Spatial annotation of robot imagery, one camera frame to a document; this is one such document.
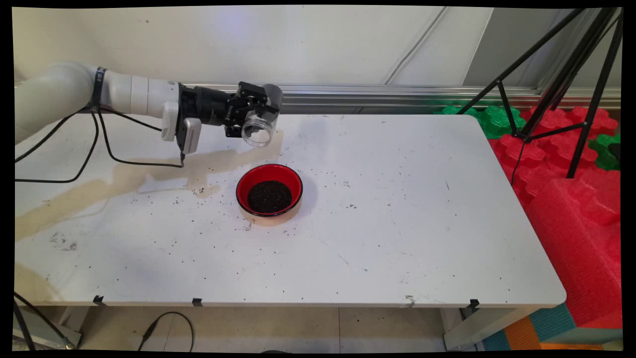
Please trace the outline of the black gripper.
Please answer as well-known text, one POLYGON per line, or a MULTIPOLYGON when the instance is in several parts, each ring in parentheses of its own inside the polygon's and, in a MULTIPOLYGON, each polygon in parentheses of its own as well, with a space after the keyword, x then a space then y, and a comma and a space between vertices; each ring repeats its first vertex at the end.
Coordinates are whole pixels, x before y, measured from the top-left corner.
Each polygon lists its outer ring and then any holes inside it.
POLYGON ((222 90, 193 88, 179 84, 178 118, 197 118, 203 125, 225 126, 227 138, 241 138, 244 123, 239 114, 277 115, 279 106, 267 95, 266 89, 247 82, 239 82, 234 93, 222 90))

